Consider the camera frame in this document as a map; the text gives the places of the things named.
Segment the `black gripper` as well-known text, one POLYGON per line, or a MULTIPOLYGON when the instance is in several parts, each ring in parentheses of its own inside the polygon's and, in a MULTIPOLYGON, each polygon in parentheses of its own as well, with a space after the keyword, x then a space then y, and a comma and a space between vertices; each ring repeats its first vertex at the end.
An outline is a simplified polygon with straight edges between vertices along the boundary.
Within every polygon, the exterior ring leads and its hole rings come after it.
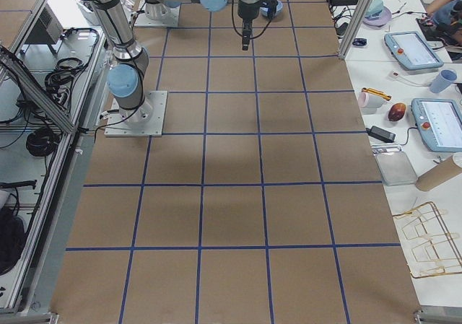
POLYGON ((252 38, 253 33, 252 21, 258 17, 260 7, 261 0, 255 0, 251 2, 238 0, 237 14, 239 18, 241 18, 241 20, 243 21, 241 35, 241 44, 243 51, 247 51, 249 48, 250 40, 252 38))

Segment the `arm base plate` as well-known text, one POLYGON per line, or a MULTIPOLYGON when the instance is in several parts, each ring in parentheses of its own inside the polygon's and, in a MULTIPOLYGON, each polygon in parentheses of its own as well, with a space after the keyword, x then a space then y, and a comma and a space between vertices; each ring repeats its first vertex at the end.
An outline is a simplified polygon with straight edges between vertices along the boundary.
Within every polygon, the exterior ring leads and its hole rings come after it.
POLYGON ((167 105, 167 91, 148 91, 144 104, 133 114, 120 110, 115 98, 111 108, 118 110, 108 117, 109 126, 105 128, 107 137, 161 136, 167 105))
POLYGON ((164 4, 146 4, 138 13, 134 21, 135 27, 144 28, 167 28, 178 27, 180 6, 168 7, 164 4))

